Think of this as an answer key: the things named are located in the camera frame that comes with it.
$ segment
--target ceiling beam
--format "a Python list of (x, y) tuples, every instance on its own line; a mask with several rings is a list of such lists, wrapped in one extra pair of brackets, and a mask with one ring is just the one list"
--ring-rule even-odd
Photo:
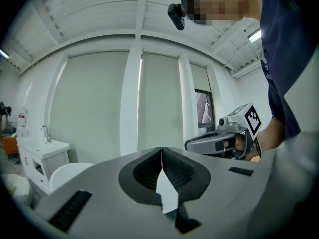
[(142, 26), (144, 22), (144, 16), (145, 16), (145, 9), (146, 9), (146, 2), (147, 0), (139, 0), (138, 1), (138, 8), (136, 11), (136, 39), (141, 38), (141, 31)]
[(63, 42), (63, 37), (60, 34), (59, 30), (56, 28), (53, 23), (49, 13), (47, 12), (42, 0), (31, 0), (31, 7), (35, 14), (38, 16), (39, 21), (41, 22), (43, 28), (46, 33), (50, 37), (50, 39), (55, 43), (55, 45), (59, 45)]
[(236, 73), (230, 73), (234, 78), (240, 78), (242, 76), (246, 76), (251, 74), (252, 72), (256, 72), (262, 69), (260, 59), (255, 60), (254, 62), (248, 64), (247, 66), (243, 67), (240, 71)]
[(0, 68), (2, 68), (3, 70), (7, 69), (7, 70), (13, 70), (15, 71), (17, 74), (20, 73), (20, 70), (17, 69), (15, 66), (13, 66), (12, 64), (10, 64), (8, 61), (6, 61), (5, 59), (0, 59)]
[[(88, 34), (79, 35), (79, 36), (76, 36), (76, 37), (74, 37), (72, 39), (69, 39), (69, 40), (66, 40), (66, 41), (62, 42), (59, 45), (53, 46), (52, 48), (43, 50), (43, 52), (41, 52), (38, 56), (36, 56), (33, 59), (32, 64), (35, 64), (36, 62), (38, 62), (39, 60), (41, 60), (45, 56), (48, 56), (49, 54), (51, 54), (54, 51), (57, 51), (58, 49), (61, 49), (63, 47), (66, 47), (66, 46), (68, 46), (70, 44), (73, 44), (73, 43), (76, 43), (76, 42), (79, 42), (79, 41), (83, 41), (83, 40), (94, 38), (94, 37), (109, 36), (109, 35), (130, 35), (133, 38), (135, 33), (136, 33), (135, 29), (120, 29), (120, 26), (119, 26), (118, 28), (115, 28), (115, 29), (108, 29), (108, 30), (90, 32)], [(30, 66), (31, 65), (23, 68), (21, 70), (20, 74), (22, 74), (27, 69), (29, 69)]]
[[(177, 42), (180, 44), (183, 44), (185, 46), (191, 47), (195, 50), (198, 50), (214, 59), (216, 59), (217, 61), (219, 61), (222, 64), (227, 64), (227, 61), (225, 61), (224, 59), (222, 59), (221, 57), (218, 57), (216, 55), (214, 55), (210, 50), (202, 47), (201, 45), (195, 44), (192, 41), (188, 41), (186, 38), (180, 38), (171, 34), (164, 34), (164, 33), (160, 33), (160, 32), (156, 32), (156, 31), (147, 31), (147, 30), (143, 30), (142, 34), (145, 36), (151, 36), (151, 37), (157, 37), (157, 38), (161, 38), (164, 40), (169, 40), (169, 41), (173, 41), (173, 42)], [(229, 67), (230, 69), (232, 69), (233, 71), (238, 71), (238, 69), (236, 69), (235, 67), (233, 67), (232, 65), (227, 65), (227, 67)]]
[(230, 37), (243, 31), (245, 28), (249, 27), (254, 22), (255, 19), (252, 18), (245, 18), (240, 21), (237, 21), (217, 41), (213, 43), (213, 45), (210, 47), (210, 51), (215, 55), (223, 47), (223, 44), (227, 40), (229, 40)]
[(1, 45), (9, 55), (11, 52), (14, 52), (22, 60), (31, 65), (33, 58), (9, 33)]

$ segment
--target sink cabinet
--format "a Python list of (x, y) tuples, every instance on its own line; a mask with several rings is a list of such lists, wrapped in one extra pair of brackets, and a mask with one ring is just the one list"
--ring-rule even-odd
[(18, 140), (19, 154), (25, 174), (41, 190), (50, 194), (49, 180), (52, 173), (60, 166), (69, 163), (66, 147), (62, 148), (61, 152), (55, 150), (52, 154), (41, 155), (41, 151), (38, 151), (37, 154), (33, 153), (37, 150), (32, 151), (26, 143), (26, 140)]

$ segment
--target ceiling light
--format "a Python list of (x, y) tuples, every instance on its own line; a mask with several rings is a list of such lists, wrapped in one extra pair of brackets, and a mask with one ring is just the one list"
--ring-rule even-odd
[(261, 31), (260, 28), (258, 28), (256, 31), (254, 31), (252, 34), (248, 35), (248, 39), (251, 43), (257, 41), (261, 37)]
[(4, 58), (6, 58), (6, 59), (9, 58), (9, 54), (7, 54), (5, 51), (3, 51), (3, 50), (1, 50), (1, 49), (0, 49), (0, 54), (1, 54)]

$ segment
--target window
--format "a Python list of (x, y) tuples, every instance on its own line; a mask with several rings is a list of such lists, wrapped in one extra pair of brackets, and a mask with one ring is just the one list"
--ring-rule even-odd
[(121, 156), (120, 107), (128, 55), (90, 53), (66, 64), (52, 101), (50, 131), (53, 139), (71, 144), (70, 162), (99, 163)]
[(195, 90), (197, 102), (198, 132), (204, 134), (215, 130), (214, 109), (211, 93)]
[(138, 150), (184, 148), (177, 58), (143, 53), (138, 112)]

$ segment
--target hand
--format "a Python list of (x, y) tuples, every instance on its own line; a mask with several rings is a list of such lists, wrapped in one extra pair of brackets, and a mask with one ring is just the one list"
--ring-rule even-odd
[[(243, 152), (245, 148), (245, 137), (242, 134), (238, 134), (236, 135), (235, 139), (236, 139), (235, 149), (237, 151)], [(224, 148), (228, 148), (228, 140), (224, 141)], [(257, 152), (256, 146), (254, 146), (253, 151), (245, 156), (245, 160), (249, 161), (256, 156), (258, 156), (258, 152)]]

